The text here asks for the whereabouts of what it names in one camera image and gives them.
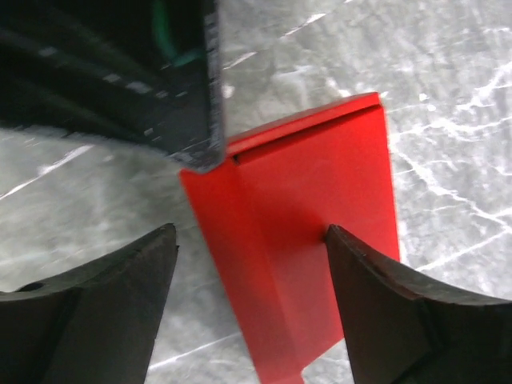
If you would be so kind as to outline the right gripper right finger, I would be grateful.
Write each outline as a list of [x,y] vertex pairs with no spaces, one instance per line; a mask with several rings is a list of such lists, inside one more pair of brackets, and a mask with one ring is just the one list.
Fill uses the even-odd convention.
[[457,288],[326,234],[330,274],[356,383],[509,383],[511,302]]

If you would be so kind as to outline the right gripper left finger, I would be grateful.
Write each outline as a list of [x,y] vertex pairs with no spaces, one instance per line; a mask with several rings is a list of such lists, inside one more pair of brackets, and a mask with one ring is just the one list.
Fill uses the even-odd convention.
[[142,383],[178,256],[165,224],[1,295],[4,383]]

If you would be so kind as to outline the red paper box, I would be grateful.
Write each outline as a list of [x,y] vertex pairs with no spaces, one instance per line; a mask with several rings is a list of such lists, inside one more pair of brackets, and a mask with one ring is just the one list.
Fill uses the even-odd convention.
[[236,134],[180,173],[258,378],[300,383],[342,339],[323,239],[339,225],[398,258],[386,117],[360,94]]

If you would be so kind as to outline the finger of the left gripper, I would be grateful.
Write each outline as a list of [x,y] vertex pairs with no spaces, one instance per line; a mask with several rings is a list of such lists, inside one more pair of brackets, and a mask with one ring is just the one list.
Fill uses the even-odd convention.
[[220,42],[216,1],[4,1],[1,127],[208,172],[226,156]]

